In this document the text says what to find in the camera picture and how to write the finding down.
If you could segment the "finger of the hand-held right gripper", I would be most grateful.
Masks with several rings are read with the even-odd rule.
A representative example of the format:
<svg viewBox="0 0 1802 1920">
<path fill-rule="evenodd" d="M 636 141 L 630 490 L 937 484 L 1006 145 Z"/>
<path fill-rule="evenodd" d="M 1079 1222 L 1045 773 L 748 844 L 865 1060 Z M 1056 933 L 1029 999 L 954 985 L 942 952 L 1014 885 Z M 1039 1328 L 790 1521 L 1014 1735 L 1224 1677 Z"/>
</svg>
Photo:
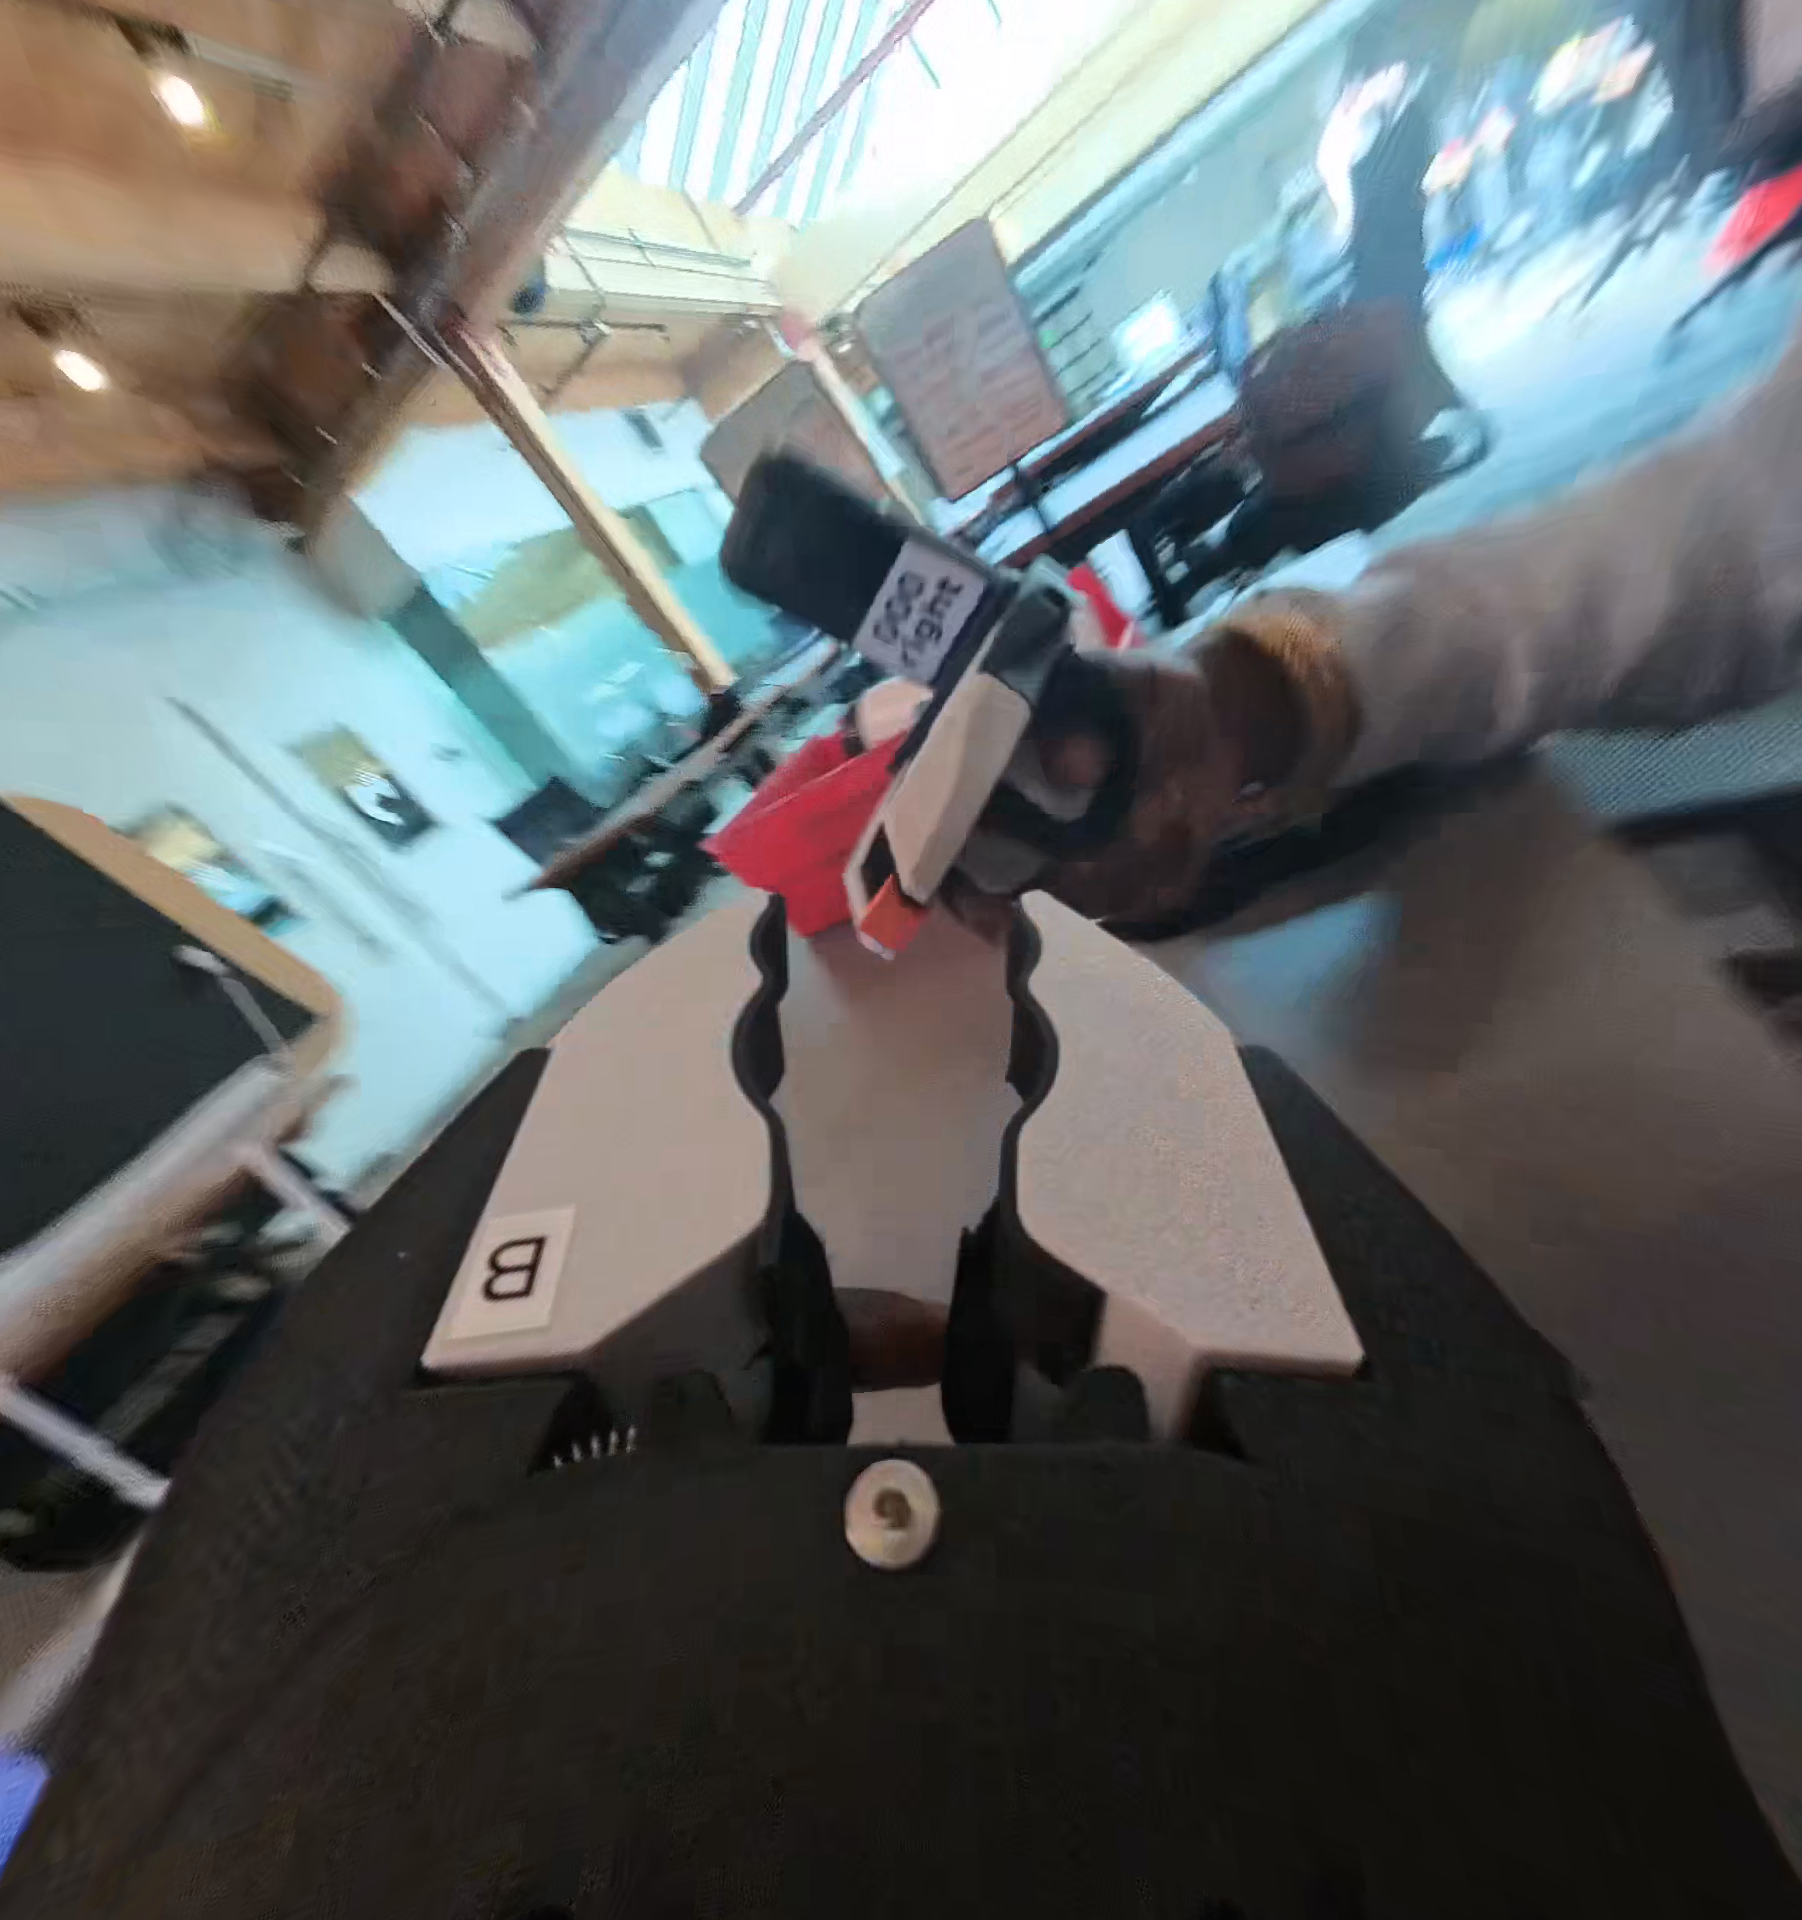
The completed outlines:
<svg viewBox="0 0 1802 1920">
<path fill-rule="evenodd" d="M 900 894 L 929 906 L 1006 779 L 1027 731 L 1029 698 L 969 669 L 900 769 L 885 804 L 885 848 Z"/>
</svg>

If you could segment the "person's right forearm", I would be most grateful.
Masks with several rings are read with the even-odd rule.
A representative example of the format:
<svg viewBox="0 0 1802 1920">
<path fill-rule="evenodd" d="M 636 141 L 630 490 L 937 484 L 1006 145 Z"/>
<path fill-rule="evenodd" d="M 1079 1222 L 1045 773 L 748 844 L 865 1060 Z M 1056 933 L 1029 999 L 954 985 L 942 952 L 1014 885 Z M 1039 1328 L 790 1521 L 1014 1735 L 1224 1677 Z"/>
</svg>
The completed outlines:
<svg viewBox="0 0 1802 1920">
<path fill-rule="evenodd" d="M 1328 785 L 1681 729 L 1802 661 L 1802 305 L 1727 414 L 1523 515 L 1395 546 L 1309 615 Z"/>
</svg>

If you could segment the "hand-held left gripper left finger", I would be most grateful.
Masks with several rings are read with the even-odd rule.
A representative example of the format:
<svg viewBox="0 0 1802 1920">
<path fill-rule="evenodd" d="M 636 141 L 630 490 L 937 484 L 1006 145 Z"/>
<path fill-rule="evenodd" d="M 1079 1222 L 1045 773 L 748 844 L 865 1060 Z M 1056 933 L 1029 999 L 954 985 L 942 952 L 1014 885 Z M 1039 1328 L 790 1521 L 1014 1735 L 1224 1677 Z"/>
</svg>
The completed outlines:
<svg viewBox="0 0 1802 1920">
<path fill-rule="evenodd" d="M 430 1332 L 432 1380 L 744 1380 L 765 1359 L 763 1234 L 786 912 L 744 896 L 651 948 L 553 1039 Z"/>
</svg>

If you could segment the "white metal frame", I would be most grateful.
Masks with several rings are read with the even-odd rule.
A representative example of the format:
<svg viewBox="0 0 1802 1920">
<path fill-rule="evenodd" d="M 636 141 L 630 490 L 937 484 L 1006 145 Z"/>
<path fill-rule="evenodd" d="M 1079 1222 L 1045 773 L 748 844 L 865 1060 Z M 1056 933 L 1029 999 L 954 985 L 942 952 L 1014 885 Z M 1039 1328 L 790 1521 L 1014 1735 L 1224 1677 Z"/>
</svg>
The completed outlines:
<svg viewBox="0 0 1802 1920">
<path fill-rule="evenodd" d="M 241 1184 L 301 1218 L 314 1245 L 333 1251 L 351 1230 L 349 1216 L 291 1164 L 287 1147 L 335 1089 L 337 1078 L 318 1066 L 310 1043 L 262 1054 L 89 1195 L 0 1255 L 0 1425 L 133 1509 L 162 1504 L 164 1475 L 42 1398 L 25 1374 L 64 1336 L 77 1338 L 89 1311 L 104 1315 L 121 1286 L 175 1257 L 185 1232 Z"/>
</svg>

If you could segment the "red plastic bin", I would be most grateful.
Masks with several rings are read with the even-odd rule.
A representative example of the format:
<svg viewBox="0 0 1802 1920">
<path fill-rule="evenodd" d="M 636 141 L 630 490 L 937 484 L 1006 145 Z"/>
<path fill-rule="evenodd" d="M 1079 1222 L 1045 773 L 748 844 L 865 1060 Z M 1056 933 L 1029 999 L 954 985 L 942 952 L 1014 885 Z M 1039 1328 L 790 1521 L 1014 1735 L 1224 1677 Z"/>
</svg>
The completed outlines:
<svg viewBox="0 0 1802 1920">
<path fill-rule="evenodd" d="M 1081 650 L 1127 652 L 1143 642 L 1143 628 L 1106 586 L 1093 563 L 1070 567 L 1066 584 L 1081 603 L 1077 621 L 1081 630 L 1077 646 Z"/>
<path fill-rule="evenodd" d="M 848 923 L 848 858 L 887 792 L 900 738 L 858 746 L 844 729 L 800 744 L 700 850 L 746 887 L 781 898 L 813 939 Z"/>
</svg>

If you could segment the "whiteboard with red notes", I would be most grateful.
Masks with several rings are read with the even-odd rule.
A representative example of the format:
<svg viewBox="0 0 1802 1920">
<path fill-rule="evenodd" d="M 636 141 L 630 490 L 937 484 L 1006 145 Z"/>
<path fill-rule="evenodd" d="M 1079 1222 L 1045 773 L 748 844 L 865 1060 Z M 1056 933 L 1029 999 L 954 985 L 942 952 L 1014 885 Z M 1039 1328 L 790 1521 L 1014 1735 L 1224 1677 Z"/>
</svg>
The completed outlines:
<svg viewBox="0 0 1802 1920">
<path fill-rule="evenodd" d="M 769 453 L 796 453 L 871 501 L 915 513 L 900 484 L 900 455 L 831 366 L 802 357 L 784 362 L 715 420 L 698 447 L 700 465 L 732 505 L 740 501 L 746 472 Z"/>
<path fill-rule="evenodd" d="M 944 499 L 975 492 L 1072 424 L 985 216 L 871 291 L 856 332 Z"/>
</svg>

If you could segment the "person's right hand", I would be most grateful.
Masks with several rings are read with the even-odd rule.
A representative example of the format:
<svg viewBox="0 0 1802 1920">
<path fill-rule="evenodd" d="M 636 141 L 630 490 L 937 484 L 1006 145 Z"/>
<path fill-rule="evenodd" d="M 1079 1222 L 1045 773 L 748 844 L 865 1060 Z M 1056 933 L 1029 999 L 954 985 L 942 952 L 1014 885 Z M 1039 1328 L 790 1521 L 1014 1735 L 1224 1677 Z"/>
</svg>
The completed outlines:
<svg viewBox="0 0 1802 1920">
<path fill-rule="evenodd" d="M 1085 918 L 1120 923 L 1176 908 L 1224 842 L 1268 810 L 1251 802 L 1237 748 L 1187 650 L 1116 655 L 1106 667 L 1133 736 L 1129 812 L 1102 850 L 1054 862 L 1035 879 Z"/>
</svg>

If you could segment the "black panel wooden rim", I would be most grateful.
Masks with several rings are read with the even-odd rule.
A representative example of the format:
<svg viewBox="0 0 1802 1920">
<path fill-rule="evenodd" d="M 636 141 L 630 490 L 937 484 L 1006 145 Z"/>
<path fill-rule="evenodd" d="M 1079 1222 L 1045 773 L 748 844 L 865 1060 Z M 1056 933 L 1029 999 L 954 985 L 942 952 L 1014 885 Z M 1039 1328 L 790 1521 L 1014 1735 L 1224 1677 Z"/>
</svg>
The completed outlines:
<svg viewBox="0 0 1802 1920">
<path fill-rule="evenodd" d="M 254 1058 L 343 1031 L 333 985 L 150 856 L 0 798 L 0 1255 Z"/>
</svg>

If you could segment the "person's left hand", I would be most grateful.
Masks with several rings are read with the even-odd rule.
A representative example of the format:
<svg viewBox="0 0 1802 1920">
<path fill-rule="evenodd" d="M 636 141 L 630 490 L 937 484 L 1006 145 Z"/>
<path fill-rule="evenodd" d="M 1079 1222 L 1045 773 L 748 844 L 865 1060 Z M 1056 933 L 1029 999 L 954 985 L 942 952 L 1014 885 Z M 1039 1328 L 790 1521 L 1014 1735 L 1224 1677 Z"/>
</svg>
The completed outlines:
<svg viewBox="0 0 1802 1920">
<path fill-rule="evenodd" d="M 923 1390 L 944 1376 L 948 1307 L 881 1288 L 842 1288 L 836 1305 L 848 1336 L 856 1394 Z"/>
</svg>

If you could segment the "brown office chair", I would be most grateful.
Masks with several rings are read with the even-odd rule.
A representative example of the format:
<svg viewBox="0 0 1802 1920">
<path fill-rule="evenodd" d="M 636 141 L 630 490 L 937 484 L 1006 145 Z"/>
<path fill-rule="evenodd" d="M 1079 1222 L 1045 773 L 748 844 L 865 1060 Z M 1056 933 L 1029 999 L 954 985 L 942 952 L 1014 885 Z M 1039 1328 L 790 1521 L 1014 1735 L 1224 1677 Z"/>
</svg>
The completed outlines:
<svg viewBox="0 0 1802 1920">
<path fill-rule="evenodd" d="M 1239 386 L 1253 492 L 1324 509 L 1409 499 L 1436 472 L 1434 426 L 1482 424 L 1417 303 L 1361 299 L 1274 332 Z"/>
</svg>

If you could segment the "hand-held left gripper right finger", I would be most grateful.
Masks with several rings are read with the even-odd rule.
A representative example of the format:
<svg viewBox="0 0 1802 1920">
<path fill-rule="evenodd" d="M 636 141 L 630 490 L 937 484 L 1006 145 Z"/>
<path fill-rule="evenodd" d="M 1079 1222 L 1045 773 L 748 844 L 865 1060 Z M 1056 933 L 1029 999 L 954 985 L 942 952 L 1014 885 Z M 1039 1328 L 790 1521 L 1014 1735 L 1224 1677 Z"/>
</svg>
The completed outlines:
<svg viewBox="0 0 1802 1920">
<path fill-rule="evenodd" d="M 1212 1371 L 1351 1380 L 1366 1361 L 1233 1033 L 1056 900 L 1010 962 L 1023 1108 L 1004 1139 L 1004 1317 L 1050 1380 L 1127 1369 L 1154 1436 Z"/>
</svg>

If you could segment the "gold bangles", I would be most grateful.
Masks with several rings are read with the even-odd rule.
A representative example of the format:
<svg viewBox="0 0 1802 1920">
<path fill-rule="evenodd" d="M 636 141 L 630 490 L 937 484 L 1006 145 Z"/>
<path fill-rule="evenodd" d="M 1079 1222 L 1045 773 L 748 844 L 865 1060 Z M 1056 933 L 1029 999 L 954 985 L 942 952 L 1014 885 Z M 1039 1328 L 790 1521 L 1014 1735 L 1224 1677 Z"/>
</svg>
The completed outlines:
<svg viewBox="0 0 1802 1920">
<path fill-rule="evenodd" d="M 1255 806 L 1314 812 L 1357 742 L 1343 598 L 1284 588 L 1235 603 L 1187 650 Z"/>
</svg>

